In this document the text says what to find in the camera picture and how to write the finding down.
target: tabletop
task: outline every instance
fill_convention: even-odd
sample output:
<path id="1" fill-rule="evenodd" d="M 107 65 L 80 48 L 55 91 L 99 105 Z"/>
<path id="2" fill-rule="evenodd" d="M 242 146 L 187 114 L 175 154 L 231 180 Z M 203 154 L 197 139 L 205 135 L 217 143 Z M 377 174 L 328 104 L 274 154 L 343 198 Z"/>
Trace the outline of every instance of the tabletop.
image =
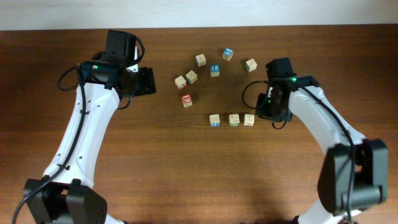
<path id="1" fill-rule="evenodd" d="M 318 198 L 324 155 L 294 116 L 284 129 L 269 120 L 230 127 L 229 114 L 254 114 L 241 101 L 265 64 L 290 57 L 312 75 L 342 117 L 389 147 L 389 197 L 355 220 L 398 223 L 398 25 L 126 29 L 146 47 L 157 93 L 117 110 L 96 163 L 94 190 L 112 216 L 130 223 L 276 223 Z M 76 93 L 57 88 L 69 67 L 104 50 L 107 30 L 0 32 L 0 223 L 10 223 L 27 179 L 40 179 L 59 147 Z M 223 50 L 234 50 L 230 61 Z M 204 54 L 198 67 L 195 56 Z M 245 61 L 257 68 L 247 72 Z M 219 77 L 210 65 L 220 65 Z M 198 80 L 179 90 L 174 79 Z M 65 85 L 76 82 L 71 75 Z M 255 105 L 266 84 L 253 85 Z M 181 96 L 192 95 L 184 108 Z M 219 114 L 221 126 L 210 127 Z M 27 207 L 19 223 L 34 223 Z"/>

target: brown table surface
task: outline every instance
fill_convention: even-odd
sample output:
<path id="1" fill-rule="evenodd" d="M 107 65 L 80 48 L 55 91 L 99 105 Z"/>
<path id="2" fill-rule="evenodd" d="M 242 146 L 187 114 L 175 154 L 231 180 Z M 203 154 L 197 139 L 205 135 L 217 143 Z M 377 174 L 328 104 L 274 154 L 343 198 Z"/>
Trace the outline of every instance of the brown table surface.
<path id="1" fill-rule="evenodd" d="M 145 44 L 157 93 L 133 99 L 113 115 L 94 189 L 108 212 L 131 223 L 270 223 L 291 220 L 318 198 L 323 154 L 294 117 L 282 130 L 256 118 L 228 126 L 229 114 L 254 111 L 243 88 L 267 78 L 265 64 L 290 57 L 299 75 L 313 75 L 340 114 L 369 139 L 388 146 L 389 198 L 355 220 L 398 223 L 398 25 L 130 29 Z M 0 223 L 9 223 L 28 178 L 39 179 L 70 119 L 74 91 L 59 76 L 103 50 L 107 30 L 0 32 Z M 230 62 L 223 49 L 234 49 Z M 206 66 L 195 56 L 205 54 Z M 248 73 L 244 62 L 254 58 Z M 210 65 L 221 75 L 210 77 Z M 198 81 L 179 90 L 190 70 Z M 65 81 L 71 84 L 75 76 Z M 266 86 L 247 92 L 255 105 Z M 181 96 L 193 96 L 184 108 Z M 221 127 L 211 128 L 210 114 Z M 27 207 L 19 223 L 33 223 Z"/>

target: white wall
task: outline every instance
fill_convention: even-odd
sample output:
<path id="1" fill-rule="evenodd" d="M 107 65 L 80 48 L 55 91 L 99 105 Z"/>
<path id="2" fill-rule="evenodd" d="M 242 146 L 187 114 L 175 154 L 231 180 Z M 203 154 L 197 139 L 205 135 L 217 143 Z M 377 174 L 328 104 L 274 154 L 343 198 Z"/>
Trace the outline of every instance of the white wall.
<path id="1" fill-rule="evenodd" d="M 398 0 L 0 0 L 0 30 L 398 23 Z"/>

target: wooden cube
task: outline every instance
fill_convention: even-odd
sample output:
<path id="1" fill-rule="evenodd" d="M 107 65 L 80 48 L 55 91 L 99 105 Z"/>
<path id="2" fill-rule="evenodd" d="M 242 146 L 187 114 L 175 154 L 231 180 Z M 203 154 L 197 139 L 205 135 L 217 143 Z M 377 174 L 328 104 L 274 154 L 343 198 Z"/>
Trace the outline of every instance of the wooden cube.
<path id="1" fill-rule="evenodd" d="M 238 126 L 239 125 L 239 115 L 238 114 L 231 114 L 229 116 L 229 125 L 230 126 Z"/>
<path id="2" fill-rule="evenodd" d="M 181 90 L 182 88 L 186 87 L 187 81 L 185 81 L 184 77 L 179 76 L 175 80 L 175 84 L 178 86 L 178 88 Z"/>
<path id="3" fill-rule="evenodd" d="M 212 65 L 210 66 L 210 75 L 212 77 L 217 77 L 220 75 L 220 65 Z"/>
<path id="4" fill-rule="evenodd" d="M 244 123 L 243 125 L 246 126 L 253 126 L 254 125 L 254 115 L 252 114 L 245 114 L 244 115 Z"/>
<path id="5" fill-rule="evenodd" d="M 221 126 L 220 116 L 218 114 L 210 115 L 210 126 L 211 127 Z"/>
<path id="6" fill-rule="evenodd" d="M 225 48 L 224 53 L 223 53 L 223 59 L 229 61 L 229 60 L 231 60 L 233 54 L 234 54 L 234 50 Z"/>
<path id="7" fill-rule="evenodd" d="M 257 68 L 257 63 L 254 61 L 254 59 L 250 59 L 246 62 L 244 66 L 249 72 L 253 71 L 254 69 Z"/>
<path id="8" fill-rule="evenodd" d="M 183 95 L 181 97 L 181 99 L 182 99 L 182 104 L 184 105 L 184 107 L 192 106 L 192 97 L 191 97 L 191 95 Z"/>
<path id="9" fill-rule="evenodd" d="M 202 65 L 206 65 L 206 58 L 204 54 L 198 55 L 196 57 L 196 60 L 199 67 L 201 67 Z"/>
<path id="10" fill-rule="evenodd" d="M 198 80 L 198 75 L 194 72 L 188 72 L 188 74 L 185 75 L 185 78 L 187 78 L 188 82 L 190 84 L 194 83 L 196 80 Z"/>

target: cube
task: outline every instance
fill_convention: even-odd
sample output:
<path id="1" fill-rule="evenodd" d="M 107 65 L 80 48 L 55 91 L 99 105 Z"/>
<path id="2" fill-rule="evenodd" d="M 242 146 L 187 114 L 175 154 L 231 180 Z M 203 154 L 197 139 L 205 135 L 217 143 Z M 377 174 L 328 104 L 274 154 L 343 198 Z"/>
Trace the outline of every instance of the cube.
<path id="1" fill-rule="evenodd" d="M 188 72 L 188 74 L 185 75 L 185 78 L 187 78 L 188 82 L 190 84 L 194 83 L 196 80 L 198 80 L 198 75 L 194 72 Z"/>
<path id="2" fill-rule="evenodd" d="M 220 116 L 218 114 L 210 115 L 210 126 L 211 127 L 221 126 Z"/>
<path id="3" fill-rule="evenodd" d="M 220 66 L 219 65 L 212 65 L 210 66 L 210 75 L 212 77 L 217 77 L 220 75 Z"/>
<path id="4" fill-rule="evenodd" d="M 231 60 L 233 54 L 234 54 L 234 50 L 225 48 L 224 53 L 223 53 L 223 59 L 229 61 L 229 60 Z"/>
<path id="5" fill-rule="evenodd" d="M 249 72 L 253 71 L 254 69 L 257 68 L 257 63 L 254 61 L 254 59 L 250 59 L 246 62 L 244 66 Z"/>
<path id="6" fill-rule="evenodd" d="M 184 107 L 192 106 L 192 97 L 191 97 L 191 95 L 183 95 L 181 97 L 181 99 L 182 99 L 182 104 L 184 105 Z"/>
<path id="7" fill-rule="evenodd" d="M 196 60 L 199 67 L 201 67 L 202 65 L 206 65 L 206 58 L 204 54 L 198 55 L 196 57 Z"/>
<path id="8" fill-rule="evenodd" d="M 185 81 L 184 77 L 181 75 L 174 80 L 175 84 L 178 86 L 178 88 L 181 90 L 182 88 L 186 87 L 187 81 Z"/>
<path id="9" fill-rule="evenodd" d="M 245 114 L 243 125 L 253 126 L 254 125 L 254 115 L 253 114 Z"/>
<path id="10" fill-rule="evenodd" d="M 229 125 L 230 126 L 238 126 L 239 125 L 239 115 L 238 114 L 231 114 L 229 116 Z"/>

